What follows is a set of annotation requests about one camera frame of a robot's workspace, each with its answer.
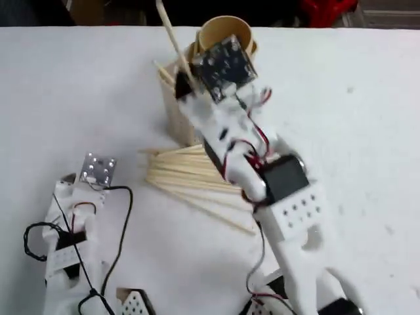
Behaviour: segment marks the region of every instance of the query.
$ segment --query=metal bracket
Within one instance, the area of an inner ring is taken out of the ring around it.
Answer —
[[[89,152],[81,168],[79,180],[102,187],[111,185],[117,160]]]

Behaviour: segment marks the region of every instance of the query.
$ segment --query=red object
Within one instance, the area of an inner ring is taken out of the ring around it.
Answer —
[[[330,28],[340,15],[357,4],[358,0],[302,0],[301,8],[309,16],[310,28]]]

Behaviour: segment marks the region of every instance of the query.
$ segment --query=white surface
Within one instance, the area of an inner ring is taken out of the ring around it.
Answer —
[[[194,36],[177,29],[182,46]],[[255,38],[256,69],[273,87],[267,117],[323,180],[340,235],[383,305],[378,314],[420,313],[420,33],[255,29]],[[239,311],[258,237],[138,184],[137,148],[173,145],[152,65],[175,55],[164,30],[5,28],[0,43],[0,313],[41,312],[45,264],[25,256],[22,234],[43,220],[55,180],[78,170],[87,150],[119,158],[114,184],[135,192],[111,282],[145,289],[158,314]],[[107,202],[100,223],[110,261],[128,197],[113,192]],[[33,250],[45,250],[41,231],[34,235]],[[273,271],[272,256],[263,269]]]

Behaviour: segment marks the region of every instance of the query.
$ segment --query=black wire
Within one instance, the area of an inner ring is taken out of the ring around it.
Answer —
[[[87,275],[87,271],[86,271],[86,267],[85,267],[85,264],[83,263],[83,260],[82,260],[82,258],[81,258],[81,255],[80,255],[80,252],[79,252],[79,249],[77,248],[77,246],[76,246],[76,243],[75,243],[75,241],[74,241],[74,235],[73,235],[73,232],[72,232],[72,230],[70,229],[70,225],[68,224],[68,221],[67,221],[67,217],[66,217],[66,214],[64,213],[64,211],[63,211],[63,209],[61,208],[61,205],[60,205],[60,203],[58,202],[58,200],[57,200],[57,197],[55,196],[55,194],[54,193],[52,193],[52,196],[53,196],[53,198],[54,198],[54,200],[55,200],[55,202],[56,202],[56,204],[57,204],[57,206],[58,206],[58,208],[60,209],[60,211],[61,211],[61,213],[62,213],[62,216],[63,216],[63,219],[64,219],[64,223],[66,224],[66,227],[67,227],[67,230],[68,230],[68,232],[70,233],[70,237],[71,237],[71,241],[72,241],[72,245],[74,246],[74,249],[75,249],[75,251],[76,251],[76,254],[77,254],[77,258],[79,259],[79,262],[80,262],[80,266],[82,267],[82,269],[83,269],[83,273],[85,274],[85,277],[86,277],[86,280],[87,280],[87,283],[89,284],[89,287],[91,288],[91,290],[90,290],[90,292],[89,292],[89,295],[87,296],[87,297],[85,297],[80,303],[79,303],[79,305],[78,305],[78,311],[79,311],[79,314],[81,315],[81,306],[83,305],[83,303],[85,303],[86,301],[88,301],[89,299],[91,299],[92,297],[100,297],[100,300],[102,301],[102,303],[104,304],[104,306],[105,306],[105,309],[108,311],[108,313],[110,314],[110,315],[115,315],[115,313],[113,312],[113,310],[111,309],[111,307],[110,307],[110,305],[108,304],[108,302],[106,301],[106,299],[101,295],[101,294],[99,294],[98,293],[98,291],[92,286],[92,282],[91,282],[91,279],[89,278],[89,276]]]
[[[261,240],[262,240],[262,251],[261,251],[261,257],[260,259],[257,261],[257,263],[255,264],[255,266],[251,269],[250,272],[248,272],[247,277],[246,277],[246,288],[249,294],[251,294],[253,296],[254,299],[258,300],[259,297],[271,297],[273,299],[278,300],[279,302],[281,302],[293,315],[297,315],[297,313],[286,303],[286,301],[279,296],[278,294],[270,294],[270,293],[257,293],[257,292],[252,292],[251,289],[249,288],[249,281],[251,279],[251,276],[257,271],[258,268],[260,268],[261,264],[264,261],[265,258],[265,239],[264,239],[264,234],[263,234],[263,228],[261,226],[261,223],[256,221],[257,226],[260,229],[260,235],[261,235]]]
[[[85,304],[88,300],[92,299],[93,297],[99,297],[102,303],[104,303],[104,306],[106,310],[108,311],[108,313],[111,315],[115,315],[115,313],[111,309],[106,299],[101,294],[99,294],[96,289],[91,289],[91,291],[89,292],[89,295],[85,297],[83,300],[81,300],[79,304],[77,305],[77,311],[79,312],[79,315],[83,315],[81,312],[81,307],[83,306],[83,304]]]
[[[128,225],[128,222],[129,222],[131,209],[133,208],[133,191],[131,190],[131,188],[129,188],[128,186],[111,186],[111,187],[108,187],[108,188],[104,188],[104,190],[118,190],[118,189],[128,190],[128,192],[130,194],[130,204],[129,204],[129,209],[128,209],[128,212],[127,212],[127,216],[125,217],[123,231],[121,233],[121,238],[119,239],[118,253],[117,253],[117,256],[115,257],[115,259],[114,259],[114,261],[111,265],[111,268],[109,269],[108,273],[105,276],[104,283],[102,284],[102,287],[100,288],[100,294],[101,295],[105,294],[106,285],[108,284],[108,280],[110,279],[111,273],[112,273],[112,271],[114,271],[114,268],[116,267],[116,264],[118,263],[119,257],[121,256],[121,252],[123,251],[123,242],[124,242],[124,237],[125,237],[125,231],[127,229],[127,225]]]
[[[249,281],[252,277],[252,275],[257,271],[258,268],[260,268],[261,264],[264,261],[265,258],[265,239],[264,239],[264,234],[263,234],[263,229],[261,228],[261,223],[258,221],[255,221],[257,223],[258,228],[260,229],[260,234],[261,234],[261,240],[262,240],[262,251],[261,251],[261,256],[259,258],[259,260],[257,261],[257,263],[254,265],[254,267],[252,267],[251,271],[248,272],[247,277],[246,277],[246,287],[247,287],[247,291],[249,294],[254,294],[254,292],[251,291],[251,289],[249,288]]]
[[[28,245],[29,232],[30,232],[30,230],[32,228],[35,228],[37,226],[49,226],[50,228],[52,228],[52,229],[54,229],[54,230],[57,231],[58,237],[60,237],[61,235],[63,235],[64,231],[57,224],[54,224],[54,223],[51,223],[51,222],[33,223],[33,224],[29,225],[26,228],[26,230],[24,232],[24,250],[25,250],[25,254],[27,254],[28,256],[32,257],[33,259],[36,259],[37,261],[47,261],[47,256],[46,255],[38,256],[38,255],[32,253],[32,251],[30,250],[29,245]]]
[[[54,194],[54,193],[52,193],[52,196],[53,196],[53,198],[54,198],[54,200],[55,200],[55,202],[56,202],[56,204],[57,204],[58,208],[59,208],[59,209],[60,209],[60,211],[61,211],[61,214],[62,214],[63,219],[64,219],[64,223],[66,224],[67,230],[68,230],[68,232],[70,233],[70,237],[71,237],[72,245],[73,245],[73,247],[74,247],[74,249],[75,249],[75,251],[76,251],[77,258],[79,259],[80,266],[81,266],[81,268],[83,269],[83,273],[85,274],[85,277],[86,277],[87,283],[89,284],[89,287],[90,287],[91,289],[93,289],[93,285],[92,285],[92,283],[91,283],[91,279],[89,279],[89,276],[87,275],[87,271],[86,271],[85,264],[83,263],[83,260],[82,260],[82,258],[81,258],[81,255],[80,255],[79,249],[77,248],[77,246],[76,246],[76,244],[75,244],[75,241],[74,241],[74,238],[73,238],[73,232],[72,232],[72,230],[71,230],[71,228],[70,228],[70,225],[68,224],[68,221],[67,221],[67,218],[66,218],[66,214],[64,213],[63,209],[61,208],[61,205],[60,205],[60,203],[58,202],[57,197],[55,196],[55,194]]]

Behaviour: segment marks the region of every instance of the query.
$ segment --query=wooden holder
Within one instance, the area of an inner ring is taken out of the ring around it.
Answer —
[[[192,43],[184,52],[187,61],[191,61],[194,56],[194,43]],[[176,59],[165,67],[157,67],[157,74],[161,85],[163,101],[165,103],[166,114],[169,120],[169,134],[181,146],[193,146],[200,143],[196,132],[189,120],[180,112],[177,100],[175,99],[175,70],[180,67],[180,58]]]

